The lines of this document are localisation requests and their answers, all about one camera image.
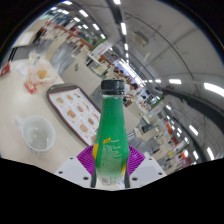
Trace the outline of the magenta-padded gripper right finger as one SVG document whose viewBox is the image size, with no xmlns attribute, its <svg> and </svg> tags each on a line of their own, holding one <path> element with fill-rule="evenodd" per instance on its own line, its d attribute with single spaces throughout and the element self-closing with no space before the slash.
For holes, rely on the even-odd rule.
<svg viewBox="0 0 224 224">
<path fill-rule="evenodd" d="M 126 188 L 140 188 L 165 176 L 166 173 L 153 157 L 145 156 L 136 148 L 129 147 L 124 177 Z"/>
</svg>

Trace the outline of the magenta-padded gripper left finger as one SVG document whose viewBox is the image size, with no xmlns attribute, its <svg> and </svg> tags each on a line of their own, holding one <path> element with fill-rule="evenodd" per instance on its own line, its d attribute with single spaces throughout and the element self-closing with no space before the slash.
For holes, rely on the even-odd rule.
<svg viewBox="0 0 224 224">
<path fill-rule="evenodd" d="M 55 174 L 81 187 L 95 187 L 97 178 L 92 149 L 89 146 L 77 156 L 69 157 Z"/>
</svg>

